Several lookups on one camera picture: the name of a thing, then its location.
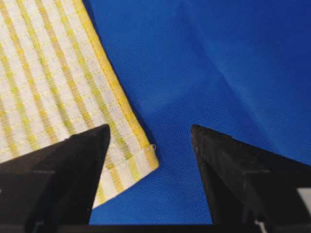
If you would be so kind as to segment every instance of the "stitched edge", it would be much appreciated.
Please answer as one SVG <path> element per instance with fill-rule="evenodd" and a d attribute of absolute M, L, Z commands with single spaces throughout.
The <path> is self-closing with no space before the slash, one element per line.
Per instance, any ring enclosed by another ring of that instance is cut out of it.
<path fill-rule="evenodd" d="M 137 140 L 140 144 L 140 147 L 142 149 L 148 148 L 150 146 L 150 143 L 138 123 L 130 104 L 125 96 L 125 93 L 123 92 L 121 85 L 111 67 L 111 64 L 107 58 L 107 55 L 102 48 L 102 45 L 99 41 L 99 38 L 93 28 L 93 25 L 91 23 L 91 20 L 88 17 L 87 11 L 82 3 L 81 0 L 72 0 L 73 5 L 75 7 L 75 11 L 77 15 L 79 16 L 80 22 L 82 26 L 84 27 L 89 40 L 91 42 L 91 45 L 94 49 L 94 52 L 96 54 L 97 60 L 99 61 L 102 71 L 105 74 L 108 83 L 118 101 L 118 104 L 128 122 L 130 125 L 130 128 L 132 129 L 132 132 L 136 135 Z M 149 167 L 151 170 L 155 170 L 159 166 L 159 162 L 156 158 L 155 152 L 153 150 L 148 150 L 145 152 L 146 159 L 148 161 Z"/>

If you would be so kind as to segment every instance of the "dish towel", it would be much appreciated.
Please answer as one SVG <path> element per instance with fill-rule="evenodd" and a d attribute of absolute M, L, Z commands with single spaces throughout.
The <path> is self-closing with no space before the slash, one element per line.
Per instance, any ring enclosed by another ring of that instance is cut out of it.
<path fill-rule="evenodd" d="M 81 0 L 0 0 L 0 162 L 104 123 L 94 207 L 158 167 L 153 146 Z"/>

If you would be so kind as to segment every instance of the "blue fabric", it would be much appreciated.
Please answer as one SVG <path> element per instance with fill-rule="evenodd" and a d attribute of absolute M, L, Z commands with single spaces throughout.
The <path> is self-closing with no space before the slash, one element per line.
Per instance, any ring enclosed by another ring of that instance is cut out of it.
<path fill-rule="evenodd" d="M 310 0 L 85 5 L 160 160 L 91 224 L 211 223 L 192 124 L 311 164 Z"/>

